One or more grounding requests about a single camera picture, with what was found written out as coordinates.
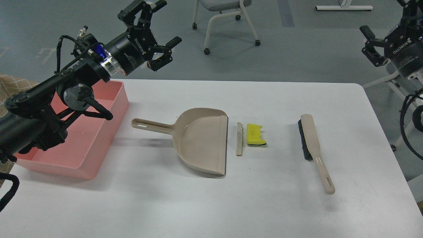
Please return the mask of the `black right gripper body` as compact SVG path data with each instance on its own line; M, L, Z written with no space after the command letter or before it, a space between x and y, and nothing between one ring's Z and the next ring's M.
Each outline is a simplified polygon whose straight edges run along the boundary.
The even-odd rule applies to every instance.
M385 52L404 79L422 80L422 20L412 20L407 27L397 24L385 38L393 48Z

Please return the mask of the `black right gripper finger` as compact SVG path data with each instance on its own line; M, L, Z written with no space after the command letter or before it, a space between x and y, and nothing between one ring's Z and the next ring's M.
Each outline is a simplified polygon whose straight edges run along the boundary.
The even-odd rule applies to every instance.
M398 28L403 33L417 31L422 29L422 0L398 0L397 3L402 6L403 14Z
M387 39L376 38L372 30L367 25L360 26L360 31L366 39L365 46L362 48L362 53L375 67L386 65L389 59L386 56L379 54L376 47L390 49L393 47L393 43L389 42Z

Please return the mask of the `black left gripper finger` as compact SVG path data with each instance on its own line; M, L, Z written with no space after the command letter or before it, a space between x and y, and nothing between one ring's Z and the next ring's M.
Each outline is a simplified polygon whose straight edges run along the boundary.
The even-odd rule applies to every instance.
M146 2L144 0L134 0L125 9L118 14L128 29L137 27L141 29L150 29L153 13L159 11L168 4L166 0L157 2Z
M159 58L156 59L149 59L147 61L147 67L157 72L162 67L166 66L167 64L171 63L173 61L172 58L172 48L174 48L176 45L182 42L182 38L176 36L173 39L171 39L169 42L166 43L166 45L156 45L149 47L149 52L154 53L161 53L162 55Z

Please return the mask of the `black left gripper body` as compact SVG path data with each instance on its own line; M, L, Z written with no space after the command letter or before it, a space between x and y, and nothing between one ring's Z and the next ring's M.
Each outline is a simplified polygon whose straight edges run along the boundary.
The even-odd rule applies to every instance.
M151 13L142 13L135 23L135 13L119 13L119 20L127 30L105 45L105 50L118 63L119 71L129 75L146 61L152 59L152 47L157 41L150 29Z

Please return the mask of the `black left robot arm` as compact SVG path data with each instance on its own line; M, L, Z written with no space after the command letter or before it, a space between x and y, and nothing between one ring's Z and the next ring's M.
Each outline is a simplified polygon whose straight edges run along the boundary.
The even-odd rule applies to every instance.
M87 26L75 39L60 36L55 74L5 101L1 164L17 162L16 153L34 147L46 151L64 143L68 127L81 115L112 120L113 114L95 100L92 87L117 72L128 75L145 62L155 72L172 61L172 48L182 39L176 36L159 45L150 29L153 13L166 5L166 0L134 0L118 14L127 30L107 44L88 34Z

